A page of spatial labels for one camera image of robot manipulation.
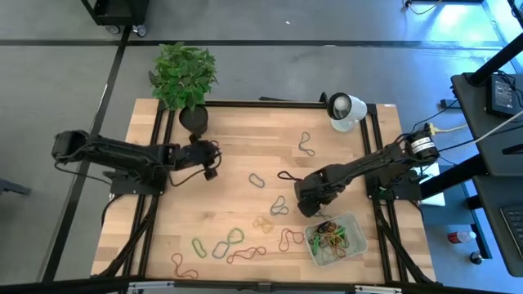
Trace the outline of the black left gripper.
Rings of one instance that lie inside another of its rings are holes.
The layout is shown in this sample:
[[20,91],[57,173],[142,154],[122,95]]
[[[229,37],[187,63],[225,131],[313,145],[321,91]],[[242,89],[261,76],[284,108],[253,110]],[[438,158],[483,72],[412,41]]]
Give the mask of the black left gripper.
[[202,165],[206,180],[217,177],[217,169],[209,168],[215,163],[219,149],[209,140],[201,140],[201,135],[191,134],[189,145],[177,146],[173,153],[173,166],[175,170]]

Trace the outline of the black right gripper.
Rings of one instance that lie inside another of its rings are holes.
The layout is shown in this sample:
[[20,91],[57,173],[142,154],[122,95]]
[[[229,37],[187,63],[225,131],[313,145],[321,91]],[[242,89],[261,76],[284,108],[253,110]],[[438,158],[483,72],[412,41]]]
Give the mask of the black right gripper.
[[299,200],[297,207],[305,217],[320,211],[320,203],[330,203],[351,183],[349,168],[345,165],[328,165],[294,183]]

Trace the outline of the red rubber band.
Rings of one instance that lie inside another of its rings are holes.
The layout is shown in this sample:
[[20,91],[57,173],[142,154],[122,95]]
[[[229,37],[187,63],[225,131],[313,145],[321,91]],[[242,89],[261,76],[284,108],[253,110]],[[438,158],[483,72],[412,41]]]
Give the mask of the red rubber band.
[[245,260],[251,260],[255,255],[264,256],[266,254],[265,247],[250,247],[244,250],[238,250],[233,252],[226,258],[227,264],[232,264],[236,258],[241,258]]
[[195,269],[187,269],[181,272],[181,266],[183,265],[183,255],[181,253],[173,253],[171,262],[174,264],[173,275],[175,278],[197,279],[199,277],[199,273]]
[[305,240],[304,234],[291,229],[282,229],[280,233],[278,249],[281,252],[286,252],[291,247],[291,244],[303,244]]
[[346,250],[350,246],[348,240],[341,236],[335,235],[326,238],[327,245],[331,248],[332,255],[335,258],[342,259],[346,257]]

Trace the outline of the yellow rubber band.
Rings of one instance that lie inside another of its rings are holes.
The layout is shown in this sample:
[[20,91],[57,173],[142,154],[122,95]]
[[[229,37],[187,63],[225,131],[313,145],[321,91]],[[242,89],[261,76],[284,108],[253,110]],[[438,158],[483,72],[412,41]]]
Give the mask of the yellow rubber band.
[[341,259],[335,258],[332,255],[331,248],[327,245],[327,243],[320,244],[320,250],[322,253],[322,260],[324,262],[326,261],[339,261]]
[[253,227],[260,229],[264,234],[270,233],[274,229],[274,224],[264,216],[257,216],[253,221]]

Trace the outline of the white plastic bin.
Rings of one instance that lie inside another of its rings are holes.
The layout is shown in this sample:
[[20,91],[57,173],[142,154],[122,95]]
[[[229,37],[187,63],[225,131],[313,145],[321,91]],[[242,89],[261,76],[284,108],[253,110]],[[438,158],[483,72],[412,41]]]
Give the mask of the white plastic bin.
[[315,225],[307,226],[304,229],[304,231],[303,231],[303,234],[304,234],[304,237],[305,237],[305,240],[306,240],[306,245],[307,245],[308,251],[309,251],[309,253],[311,255],[311,259],[319,267],[325,267],[325,266],[333,265],[333,264],[339,262],[339,261],[326,261],[326,262],[324,262],[322,260],[321,250],[318,251],[318,254],[316,256],[313,256],[313,254],[311,252],[311,245],[309,244],[309,240],[310,240],[310,238],[314,234],[318,234],[321,237],[320,244],[326,243],[326,238],[327,237],[331,237],[331,236],[335,236],[336,235],[334,233],[335,230],[332,233],[325,233],[325,234],[319,234],[319,233],[316,232],[316,229],[317,229],[318,225],[323,223],[323,222],[325,222],[325,221],[333,222],[336,225],[336,229],[338,229],[340,227],[345,227],[346,228],[346,239],[348,240],[350,246],[346,250],[346,257],[341,259],[341,260],[339,260],[339,261],[344,261],[347,258],[350,258],[350,257],[353,257],[353,256],[357,256],[359,254],[364,253],[367,250],[367,248],[368,248],[367,238],[365,237],[364,232],[361,229],[360,224],[359,224],[359,222],[356,219],[354,214],[352,214],[350,212],[347,212],[347,213],[342,214],[340,216],[335,216],[335,217],[332,217],[330,219],[323,220],[320,223],[317,223]]

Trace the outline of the potted green plant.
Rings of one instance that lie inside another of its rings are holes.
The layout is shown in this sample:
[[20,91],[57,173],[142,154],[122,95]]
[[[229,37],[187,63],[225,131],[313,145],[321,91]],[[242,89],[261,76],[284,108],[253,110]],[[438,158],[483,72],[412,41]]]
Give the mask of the potted green plant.
[[216,57],[207,49],[177,42],[161,44],[154,62],[148,72],[152,96],[165,108],[177,110],[187,131],[201,136],[208,129],[205,95],[217,82]]

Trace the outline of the white cylindrical spot lamp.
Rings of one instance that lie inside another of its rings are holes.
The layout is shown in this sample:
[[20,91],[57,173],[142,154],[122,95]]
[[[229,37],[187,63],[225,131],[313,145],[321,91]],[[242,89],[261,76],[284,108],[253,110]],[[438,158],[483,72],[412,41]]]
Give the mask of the white cylindrical spot lamp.
[[327,112],[335,130],[349,132],[366,117],[368,108],[361,99],[339,92],[328,99]]

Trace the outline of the white paper sheet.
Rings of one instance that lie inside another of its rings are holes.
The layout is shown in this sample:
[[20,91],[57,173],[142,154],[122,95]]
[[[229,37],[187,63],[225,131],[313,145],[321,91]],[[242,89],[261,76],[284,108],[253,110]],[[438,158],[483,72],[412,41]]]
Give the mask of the white paper sheet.
[[[440,167],[438,163],[433,163],[430,166],[420,167],[417,169],[418,174],[423,176],[423,179],[420,181],[421,184],[431,180],[433,177],[440,174]],[[444,207],[445,206],[445,196],[444,193],[435,194],[429,198],[425,198],[419,202],[422,205]]]

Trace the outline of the yellow power plug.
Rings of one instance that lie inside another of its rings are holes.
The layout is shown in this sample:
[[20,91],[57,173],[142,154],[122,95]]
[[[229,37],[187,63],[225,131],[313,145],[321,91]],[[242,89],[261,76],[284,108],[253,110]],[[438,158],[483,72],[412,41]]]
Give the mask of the yellow power plug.
[[436,127],[433,123],[429,122],[429,123],[425,124],[425,127],[428,128],[428,131],[430,132],[431,136],[435,136],[435,135],[440,134],[440,133],[448,133],[448,132],[452,132],[452,131],[461,130],[463,128],[466,128],[467,125],[461,125],[461,126],[458,126],[458,127],[451,127],[451,128],[442,129],[442,128]]

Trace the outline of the black wheeled cart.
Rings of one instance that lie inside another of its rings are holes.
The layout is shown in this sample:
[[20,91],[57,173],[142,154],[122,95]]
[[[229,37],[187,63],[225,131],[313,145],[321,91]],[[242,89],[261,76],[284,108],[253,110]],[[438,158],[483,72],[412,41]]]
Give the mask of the black wheeled cart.
[[131,26],[132,32],[143,38],[147,34],[145,17],[150,0],[80,0],[96,25],[111,34],[120,33],[121,26]]

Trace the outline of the black desk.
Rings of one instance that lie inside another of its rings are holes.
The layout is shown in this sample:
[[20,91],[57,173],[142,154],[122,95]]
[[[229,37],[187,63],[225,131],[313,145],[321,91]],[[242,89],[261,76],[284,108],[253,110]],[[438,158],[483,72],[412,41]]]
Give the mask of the black desk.
[[479,153],[461,162],[470,172],[481,207],[510,275],[523,278],[523,259],[500,208],[523,205],[523,114],[519,123],[485,112],[486,89],[470,85],[465,75],[451,78],[454,94]]

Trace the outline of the grey chair leg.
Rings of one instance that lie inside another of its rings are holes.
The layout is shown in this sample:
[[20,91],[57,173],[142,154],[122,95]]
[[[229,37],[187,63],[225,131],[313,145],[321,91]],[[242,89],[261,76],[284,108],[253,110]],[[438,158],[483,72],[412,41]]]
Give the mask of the grey chair leg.
[[5,180],[3,178],[0,178],[0,195],[3,195],[4,193],[12,192],[16,194],[21,195],[28,195],[31,193],[31,188],[24,187],[23,185],[19,185],[17,183],[11,182],[9,180]]

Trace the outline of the black keyboard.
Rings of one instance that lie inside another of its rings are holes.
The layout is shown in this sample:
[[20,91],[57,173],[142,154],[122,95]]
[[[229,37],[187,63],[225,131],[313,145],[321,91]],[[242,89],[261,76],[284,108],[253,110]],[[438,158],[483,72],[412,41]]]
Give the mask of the black keyboard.
[[523,205],[501,207],[500,211],[516,244],[516,249],[523,259]]

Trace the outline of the black diagonal pole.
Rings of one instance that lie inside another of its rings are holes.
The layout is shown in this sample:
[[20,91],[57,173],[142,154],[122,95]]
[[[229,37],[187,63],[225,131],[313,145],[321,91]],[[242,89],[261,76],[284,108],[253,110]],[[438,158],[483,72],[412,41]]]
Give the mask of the black diagonal pole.
[[467,82],[474,87],[480,86],[491,74],[498,71],[503,65],[515,58],[522,51],[523,32],[510,41],[501,51],[495,54],[476,72],[466,75],[465,78]]

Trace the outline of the silver aluminium bracket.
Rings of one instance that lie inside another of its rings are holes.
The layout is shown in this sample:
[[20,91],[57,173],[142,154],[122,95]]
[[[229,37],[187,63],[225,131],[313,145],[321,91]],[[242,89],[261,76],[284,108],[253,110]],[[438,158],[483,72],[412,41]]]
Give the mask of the silver aluminium bracket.
[[355,294],[403,294],[401,288],[355,285]]
[[146,290],[175,287],[176,282],[173,280],[160,281],[140,281],[128,284],[127,291],[131,294],[144,294]]

